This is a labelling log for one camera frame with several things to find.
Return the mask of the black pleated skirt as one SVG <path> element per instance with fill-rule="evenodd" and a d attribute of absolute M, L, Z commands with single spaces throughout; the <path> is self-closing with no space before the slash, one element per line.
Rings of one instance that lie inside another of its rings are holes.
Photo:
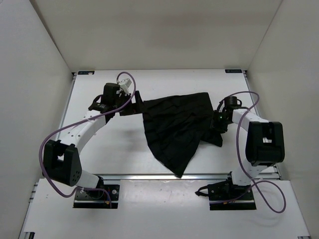
<path fill-rule="evenodd" d="M 144 101 L 145 137 L 153 156 L 181 178 L 201 141 L 221 147 L 211 128 L 213 107 L 207 92 Z"/>

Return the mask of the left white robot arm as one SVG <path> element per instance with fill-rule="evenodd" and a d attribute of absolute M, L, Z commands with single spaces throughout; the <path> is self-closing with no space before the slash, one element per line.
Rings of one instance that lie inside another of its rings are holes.
<path fill-rule="evenodd" d="M 104 127 L 116 113 L 136 113 L 142 103 L 138 92 L 130 92 L 133 82 L 126 78 L 116 83 L 106 83 L 103 93 L 88 107 L 83 123 L 71 127 L 57 141 L 49 140 L 44 146 L 43 166 L 47 176 L 54 181 L 87 188 L 92 198 L 104 194 L 99 176 L 82 169 L 80 153 L 89 140 Z"/>

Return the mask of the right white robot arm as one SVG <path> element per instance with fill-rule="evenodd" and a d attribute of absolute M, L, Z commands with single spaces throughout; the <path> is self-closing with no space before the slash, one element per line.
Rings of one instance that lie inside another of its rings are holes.
<path fill-rule="evenodd" d="M 242 106 L 236 96 L 228 96 L 219 103 L 212 128 L 225 133 L 232 123 L 237 125 L 236 140 L 241 129 L 247 132 L 245 158 L 239 159 L 240 168 L 230 172 L 231 182 L 223 187 L 225 197 L 233 200 L 241 194 L 241 187 L 249 186 L 260 172 L 284 160 L 285 147 L 282 124 L 257 116 Z"/>

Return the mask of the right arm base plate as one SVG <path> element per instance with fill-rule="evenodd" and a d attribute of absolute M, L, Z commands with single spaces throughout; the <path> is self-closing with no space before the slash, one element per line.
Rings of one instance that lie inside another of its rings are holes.
<path fill-rule="evenodd" d="M 197 196 L 208 197 L 211 211 L 256 210 L 254 195 L 250 186 L 235 186 L 223 181 L 208 184 L 195 191 Z"/>

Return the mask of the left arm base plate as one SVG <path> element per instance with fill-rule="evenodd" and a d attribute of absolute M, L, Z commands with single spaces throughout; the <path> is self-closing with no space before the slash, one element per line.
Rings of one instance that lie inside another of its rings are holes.
<path fill-rule="evenodd" d="M 120 195 L 119 184 L 105 184 L 104 189 L 108 196 L 102 192 L 90 192 L 78 189 L 74 196 L 73 208 L 77 209 L 117 209 Z"/>

